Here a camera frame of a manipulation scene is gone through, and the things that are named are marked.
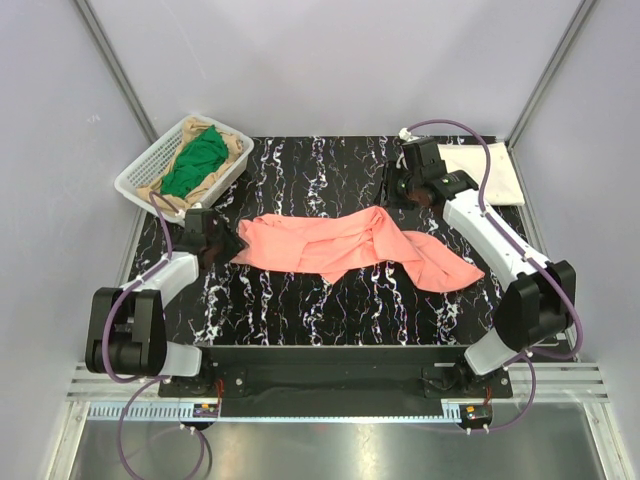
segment coral fabric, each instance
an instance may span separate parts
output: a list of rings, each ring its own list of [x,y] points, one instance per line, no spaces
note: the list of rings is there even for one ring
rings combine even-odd
[[[238,233],[249,246],[232,262],[319,273],[331,283],[348,270],[385,260],[401,263],[414,285],[429,292],[459,290],[484,275],[431,235],[400,231],[380,207],[342,218],[267,214],[242,220]]]

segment beige cloth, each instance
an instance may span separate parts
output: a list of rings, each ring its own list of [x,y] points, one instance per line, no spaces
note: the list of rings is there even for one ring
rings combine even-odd
[[[147,203],[151,203],[149,201],[149,194],[152,191],[160,193],[162,179],[166,174],[173,170],[173,165],[176,163],[176,157],[180,154],[180,152],[182,152],[184,147],[186,147],[190,141],[195,139],[210,126],[210,123],[202,122],[196,117],[189,117],[184,121],[184,124],[182,125],[182,141],[180,142],[180,145],[178,145],[178,148],[176,148],[176,151],[173,154],[173,158],[169,162],[169,165],[167,165],[167,167],[162,172],[162,175],[156,178],[149,185],[138,187],[136,189],[136,191],[138,192],[138,196],[142,200]],[[222,165],[220,165],[220,168],[218,168],[218,170],[207,175],[202,183],[195,189],[191,190],[189,195],[187,195],[184,199],[175,197],[173,195],[163,195],[163,197],[171,202],[171,204],[174,205],[178,210],[188,210],[189,208],[191,208],[191,206],[193,206],[194,203],[200,200],[202,195],[204,195],[205,192],[218,181],[218,179],[224,174],[224,172],[229,170],[229,167],[231,167],[231,165],[233,165],[242,154],[244,146],[242,145],[242,140],[237,135],[234,135],[233,133],[221,132],[220,130],[218,130],[218,133],[220,133],[222,139],[224,140],[224,143],[229,149],[229,158],[227,158],[227,160]],[[166,205],[164,202],[158,201],[156,203],[158,204],[158,207],[160,207],[160,210],[162,210],[164,213],[168,215],[175,215],[175,212],[171,209],[171,207]]]

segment wall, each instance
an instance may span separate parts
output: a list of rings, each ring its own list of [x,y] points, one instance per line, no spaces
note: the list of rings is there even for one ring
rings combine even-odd
[[[200,112],[250,135],[444,116],[506,136],[579,1],[91,3],[158,132]]]
[[[0,464],[36,479],[132,226],[113,180],[146,144],[70,1],[1,2],[0,65]]]
[[[549,253],[577,270],[584,355],[640,471],[638,18],[638,2],[600,2],[515,151]]]

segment white laundry basket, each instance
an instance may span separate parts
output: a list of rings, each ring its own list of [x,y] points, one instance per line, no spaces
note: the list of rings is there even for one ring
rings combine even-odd
[[[147,148],[142,155],[136,158],[131,165],[118,175],[114,182],[116,190],[124,195],[125,198],[153,215],[157,215],[156,209],[153,208],[153,205],[138,197],[136,188],[149,185],[164,171],[171,161],[176,148],[182,141],[182,124],[190,117],[195,117],[202,122],[215,125],[221,132],[236,134],[242,140],[242,145],[244,146],[244,151],[238,160],[236,160],[236,162],[224,172],[220,179],[198,200],[203,207],[209,208],[213,205],[247,168],[247,159],[249,153],[253,150],[253,140],[251,140],[251,138],[213,118],[203,117],[202,115],[188,115],[160,137],[153,145]],[[162,215],[168,222],[184,226],[184,219],[182,217],[169,215],[164,212]]]

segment marble tabletop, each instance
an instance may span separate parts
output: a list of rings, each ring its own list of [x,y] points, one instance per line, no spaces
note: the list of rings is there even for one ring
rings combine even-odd
[[[442,137],[442,143],[473,143]],[[394,137],[255,138],[247,171],[212,207],[235,228],[265,213],[339,217],[372,205]],[[521,235],[517,208],[497,209]],[[501,296],[497,278],[470,245],[426,210],[391,211],[404,230],[427,232],[487,273],[453,293],[416,289],[401,265],[348,272],[331,285],[319,275],[216,266],[165,310],[167,338],[211,345],[468,344],[491,326]],[[165,251],[158,219],[147,215],[131,277]]]

